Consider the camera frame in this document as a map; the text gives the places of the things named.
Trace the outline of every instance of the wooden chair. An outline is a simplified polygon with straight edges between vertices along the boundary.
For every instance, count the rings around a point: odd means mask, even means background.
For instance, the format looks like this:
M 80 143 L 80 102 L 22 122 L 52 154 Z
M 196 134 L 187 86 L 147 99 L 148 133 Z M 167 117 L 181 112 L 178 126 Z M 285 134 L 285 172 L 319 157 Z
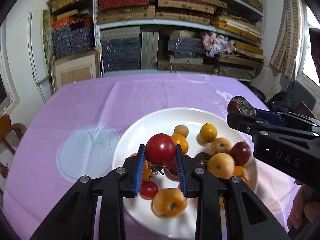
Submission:
M 10 116 L 7 114 L 0 117 L 0 142 L 3 142 L 9 151 L 14 155 L 16 151 L 12 148 L 9 142 L 6 140 L 5 136 L 14 131 L 18 137 L 18 140 L 21 141 L 23 135 L 25 134 L 27 128 L 22 123 L 11 124 Z M 3 178 L 7 178 L 8 176 L 8 168 L 0 162 L 0 175 Z

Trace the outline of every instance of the cherry tomato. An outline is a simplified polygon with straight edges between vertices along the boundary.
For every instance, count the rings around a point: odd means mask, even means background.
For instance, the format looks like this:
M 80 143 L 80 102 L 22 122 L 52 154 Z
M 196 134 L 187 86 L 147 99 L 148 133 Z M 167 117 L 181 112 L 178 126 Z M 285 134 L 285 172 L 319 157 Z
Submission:
M 156 134 L 146 144 L 145 157 L 153 165 L 167 166 L 175 156 L 176 145 L 167 134 Z
M 144 198 L 152 199 L 155 197 L 158 191 L 158 186 L 153 181 L 148 180 L 141 184 L 140 194 Z

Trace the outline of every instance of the wall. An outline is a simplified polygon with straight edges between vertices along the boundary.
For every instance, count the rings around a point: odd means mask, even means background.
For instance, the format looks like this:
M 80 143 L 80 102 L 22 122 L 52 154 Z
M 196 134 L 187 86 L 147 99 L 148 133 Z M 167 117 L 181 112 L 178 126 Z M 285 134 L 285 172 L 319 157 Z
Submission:
M 10 73 L 20 102 L 10 113 L 12 123 L 23 123 L 27 127 L 44 105 L 32 76 L 28 50 L 28 17 L 32 10 L 48 9 L 47 0 L 18 0 L 7 16 L 6 48 Z M 19 141 L 14 133 L 7 137 L 16 148 Z M 0 161 L 9 165 L 12 154 L 0 146 Z M 5 180 L 0 177 L 0 188 Z
M 290 83 L 279 71 L 268 67 L 279 33 L 283 3 L 284 0 L 265 0 L 265 27 L 262 49 L 266 60 L 260 75 L 251 83 L 266 95 L 267 100 L 277 92 L 285 90 Z

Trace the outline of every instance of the dark purple tomato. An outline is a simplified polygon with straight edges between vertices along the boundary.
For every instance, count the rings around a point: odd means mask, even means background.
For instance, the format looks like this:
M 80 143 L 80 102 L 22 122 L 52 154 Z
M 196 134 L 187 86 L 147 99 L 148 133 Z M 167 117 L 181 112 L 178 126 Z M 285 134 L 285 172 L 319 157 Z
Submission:
M 198 153 L 196 156 L 195 156 L 195 160 L 196 160 L 196 163 L 198 164 L 198 167 L 199 168 L 203 168 L 203 169 L 207 169 L 207 163 L 208 161 L 211 159 L 211 155 L 208 154 L 208 153 Z

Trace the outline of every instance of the orange fruit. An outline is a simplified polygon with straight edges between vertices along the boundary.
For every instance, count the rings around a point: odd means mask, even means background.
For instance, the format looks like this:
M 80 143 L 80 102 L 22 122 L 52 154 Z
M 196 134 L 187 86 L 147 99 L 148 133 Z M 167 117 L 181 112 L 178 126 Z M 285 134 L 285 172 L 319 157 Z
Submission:
M 235 171 L 235 161 L 229 154 L 218 153 L 208 161 L 208 171 L 216 177 L 230 179 Z
M 137 153 L 133 153 L 130 155 L 130 157 L 133 157 L 133 156 L 137 156 Z M 152 169 L 149 168 L 148 165 L 149 165 L 148 161 L 145 160 L 144 171 L 143 171 L 143 175 L 142 175 L 142 182 L 147 181 L 149 179 L 149 177 L 151 176 Z
M 250 183 L 249 172 L 247 171 L 246 168 L 244 168 L 242 166 L 235 167 L 235 171 L 233 172 L 233 176 L 240 177 L 247 185 L 249 185 L 249 183 Z
M 172 140 L 176 145 L 180 144 L 183 154 L 186 154 L 189 150 L 189 144 L 187 140 L 181 134 L 171 135 Z
M 210 123 L 204 124 L 199 132 L 199 136 L 205 143 L 211 143 L 217 137 L 217 129 Z
M 187 207 L 187 199 L 180 189 L 164 188 L 158 191 L 152 201 L 152 207 L 161 218 L 176 217 Z
M 232 144 L 228 139 L 219 137 L 210 144 L 210 155 L 213 156 L 217 153 L 229 153 L 231 148 Z
M 185 125 L 180 124 L 176 126 L 173 134 L 181 134 L 184 138 L 186 138 L 189 134 L 189 129 Z

